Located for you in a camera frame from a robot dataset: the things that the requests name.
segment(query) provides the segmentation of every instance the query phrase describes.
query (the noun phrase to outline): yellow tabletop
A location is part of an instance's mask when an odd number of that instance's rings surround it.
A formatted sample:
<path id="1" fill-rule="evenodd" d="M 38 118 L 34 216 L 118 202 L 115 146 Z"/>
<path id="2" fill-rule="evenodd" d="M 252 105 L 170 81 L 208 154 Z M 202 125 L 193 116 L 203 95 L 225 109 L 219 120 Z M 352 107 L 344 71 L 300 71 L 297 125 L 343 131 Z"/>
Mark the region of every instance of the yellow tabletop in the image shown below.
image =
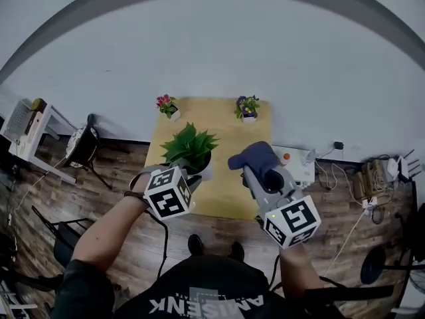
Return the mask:
<path id="1" fill-rule="evenodd" d="M 227 166 L 230 156 L 239 154 L 254 142 L 271 144 L 271 111 L 267 102 L 258 102 L 255 123 L 243 123 L 234 114 L 236 99 L 182 98 L 176 101 L 181 117 L 172 122 L 166 115 L 158 115 L 146 165 L 163 163 L 165 149 L 160 144 L 173 140 L 186 123 L 193 123 L 198 132 L 208 130 L 220 138 L 211 154 L 213 178 L 203 181 L 193 194 L 193 213 L 229 219 L 253 220 L 258 212 L 248 188 L 242 185 L 242 170 L 231 171 Z"/>

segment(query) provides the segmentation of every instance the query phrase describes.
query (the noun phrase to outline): small potted plant with pink flowers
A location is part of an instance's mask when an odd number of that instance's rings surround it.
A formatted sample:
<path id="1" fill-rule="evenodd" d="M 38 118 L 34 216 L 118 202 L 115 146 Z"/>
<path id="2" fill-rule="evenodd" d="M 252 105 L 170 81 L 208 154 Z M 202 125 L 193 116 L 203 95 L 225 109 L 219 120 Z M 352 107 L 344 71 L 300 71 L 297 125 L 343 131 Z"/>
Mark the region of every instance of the small potted plant with pink flowers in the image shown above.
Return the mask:
<path id="1" fill-rule="evenodd" d="M 260 105 L 257 104 L 259 99 L 255 98 L 255 95 L 252 97 L 241 96 L 236 101 L 236 110 L 234 113 L 238 119 L 242 119 L 244 123 L 252 123 L 257 120 L 257 108 Z"/>
<path id="2" fill-rule="evenodd" d="M 157 98 L 157 108 L 162 114 L 166 114 L 167 118 L 172 122 L 175 122 L 181 116 L 179 108 L 173 103 L 174 100 L 175 98 L 170 97 L 168 94 Z"/>

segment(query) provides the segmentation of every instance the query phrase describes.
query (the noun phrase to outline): dark blue towel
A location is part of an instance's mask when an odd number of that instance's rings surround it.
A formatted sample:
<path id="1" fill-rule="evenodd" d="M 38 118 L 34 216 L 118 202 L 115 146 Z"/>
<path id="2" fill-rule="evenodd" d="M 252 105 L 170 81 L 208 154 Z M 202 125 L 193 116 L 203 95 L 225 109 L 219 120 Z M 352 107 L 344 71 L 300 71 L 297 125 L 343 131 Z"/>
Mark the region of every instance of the dark blue towel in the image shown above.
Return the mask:
<path id="1" fill-rule="evenodd" d="M 256 142 L 240 154 L 229 158 L 227 163 L 230 170 L 240 169 L 247 165 L 256 175 L 264 179 L 266 172 L 279 164 L 279 158 L 268 143 Z"/>

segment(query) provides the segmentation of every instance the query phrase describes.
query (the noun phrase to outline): black sleeve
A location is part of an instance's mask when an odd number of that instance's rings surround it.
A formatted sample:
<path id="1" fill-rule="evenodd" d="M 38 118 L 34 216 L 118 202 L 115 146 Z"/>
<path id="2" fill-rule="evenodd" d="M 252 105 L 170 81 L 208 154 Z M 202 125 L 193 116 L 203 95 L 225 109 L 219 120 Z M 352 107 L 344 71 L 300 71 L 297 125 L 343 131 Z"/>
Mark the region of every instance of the black sleeve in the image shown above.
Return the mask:
<path id="1" fill-rule="evenodd" d="M 114 289 L 95 267 L 73 260 L 56 292 L 52 319 L 112 318 Z"/>

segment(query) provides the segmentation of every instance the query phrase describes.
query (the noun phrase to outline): gray curved band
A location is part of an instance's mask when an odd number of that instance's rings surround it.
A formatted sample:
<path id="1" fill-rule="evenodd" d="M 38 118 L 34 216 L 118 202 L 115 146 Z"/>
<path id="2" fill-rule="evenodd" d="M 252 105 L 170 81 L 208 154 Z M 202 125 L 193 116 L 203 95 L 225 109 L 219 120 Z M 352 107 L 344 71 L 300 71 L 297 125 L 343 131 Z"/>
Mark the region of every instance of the gray curved band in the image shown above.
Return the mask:
<path id="1" fill-rule="evenodd" d="M 38 50 L 73 28 L 107 12 L 148 0 L 75 0 L 41 25 L 0 70 L 0 84 Z M 297 0 L 327 9 L 379 34 L 425 70 L 424 41 L 375 0 Z"/>

